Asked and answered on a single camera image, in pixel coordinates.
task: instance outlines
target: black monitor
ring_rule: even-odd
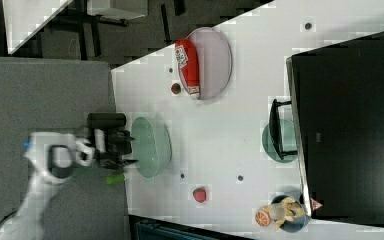
[[[384,227],[384,32],[294,55],[288,75],[308,214]]]

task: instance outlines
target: red ball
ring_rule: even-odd
[[[205,200],[207,200],[207,192],[205,191],[204,187],[199,187],[193,191],[193,197],[195,200],[199,203],[203,203]]]

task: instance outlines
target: mint green bowl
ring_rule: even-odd
[[[171,145],[162,122],[138,117],[133,121],[132,151],[139,173],[152,178],[163,171],[171,161]]]

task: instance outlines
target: desk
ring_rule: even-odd
[[[179,81],[173,46],[112,71],[117,111],[127,114],[128,125],[135,112],[157,113],[173,148],[168,169],[154,179],[128,169],[129,214],[254,239],[384,237],[384,229],[316,220],[291,235],[253,220],[275,195],[300,188],[298,162],[277,163],[261,145],[272,100],[289,96],[286,59],[383,31],[384,1],[277,0],[215,29],[227,37],[233,55],[230,83],[217,99],[194,102],[184,91],[172,96],[170,87]],[[209,189],[202,205],[191,195],[201,184]]]
[[[73,0],[3,0],[8,54],[13,54]]]

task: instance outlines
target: cable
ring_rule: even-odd
[[[12,211],[10,214],[6,215],[5,217],[2,218],[2,220],[0,221],[0,225],[5,221],[7,220],[8,218],[10,218],[12,215],[14,215],[17,211]]]

